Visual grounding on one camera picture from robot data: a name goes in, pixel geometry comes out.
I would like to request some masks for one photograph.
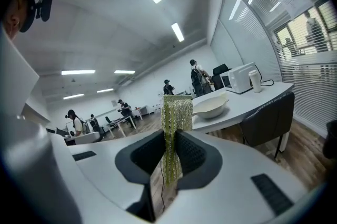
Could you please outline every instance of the white tumbler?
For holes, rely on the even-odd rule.
[[[262,91],[262,87],[258,71],[257,70],[249,71],[248,76],[252,81],[254,92],[260,93]]]

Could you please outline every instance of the white microwave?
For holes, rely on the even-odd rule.
[[[223,86],[226,90],[238,94],[250,90],[253,88],[253,85],[249,79],[248,73],[252,70],[257,70],[255,63],[238,66],[220,74]]]

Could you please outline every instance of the sequin fabric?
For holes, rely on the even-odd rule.
[[[163,157],[163,173],[166,184],[174,182],[181,174],[181,164],[174,149],[177,129],[192,130],[192,97],[188,95],[164,95],[162,107],[162,129],[166,151]]]

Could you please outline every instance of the white bowl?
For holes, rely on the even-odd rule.
[[[192,115],[199,115],[204,119],[214,118],[224,111],[227,101],[225,96],[215,96],[204,100],[193,107]]]

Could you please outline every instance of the chair leg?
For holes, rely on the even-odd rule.
[[[283,135],[281,135],[280,138],[279,138],[279,143],[278,143],[277,148],[276,148],[276,153],[275,153],[274,159],[276,159],[277,154],[278,154],[278,152],[279,152],[279,150],[280,150],[282,138],[283,138]]]

